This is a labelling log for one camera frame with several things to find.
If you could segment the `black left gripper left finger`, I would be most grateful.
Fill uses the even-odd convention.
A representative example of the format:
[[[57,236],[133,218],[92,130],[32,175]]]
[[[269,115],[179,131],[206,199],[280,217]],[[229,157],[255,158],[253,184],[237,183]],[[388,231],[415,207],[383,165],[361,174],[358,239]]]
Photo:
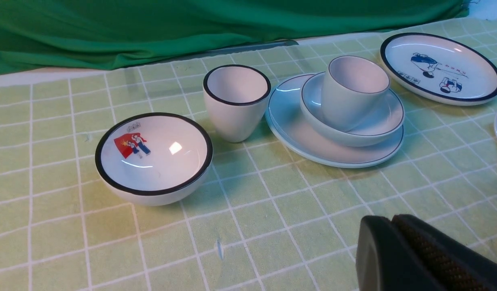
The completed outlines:
[[[385,217],[364,216],[357,242],[360,291],[445,291]]]

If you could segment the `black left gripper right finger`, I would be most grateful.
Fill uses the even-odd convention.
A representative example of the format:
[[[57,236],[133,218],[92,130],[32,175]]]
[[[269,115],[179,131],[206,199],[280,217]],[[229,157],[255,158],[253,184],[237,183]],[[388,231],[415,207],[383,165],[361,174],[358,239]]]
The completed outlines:
[[[392,224],[446,290],[497,291],[497,263],[411,214],[396,214]]]

